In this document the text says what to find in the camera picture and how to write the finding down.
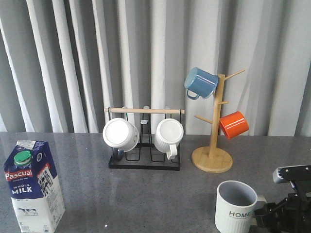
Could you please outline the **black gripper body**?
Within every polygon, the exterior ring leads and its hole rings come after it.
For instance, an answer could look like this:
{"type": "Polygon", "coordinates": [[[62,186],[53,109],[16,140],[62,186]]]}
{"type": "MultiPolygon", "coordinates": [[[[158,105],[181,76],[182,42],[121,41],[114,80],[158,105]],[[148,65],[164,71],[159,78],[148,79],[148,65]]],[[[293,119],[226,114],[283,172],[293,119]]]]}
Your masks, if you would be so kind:
{"type": "Polygon", "coordinates": [[[271,233],[309,233],[311,231],[311,166],[283,166],[273,172],[275,183],[290,183],[290,193],[278,204],[270,202],[255,210],[257,226],[271,233]]]}

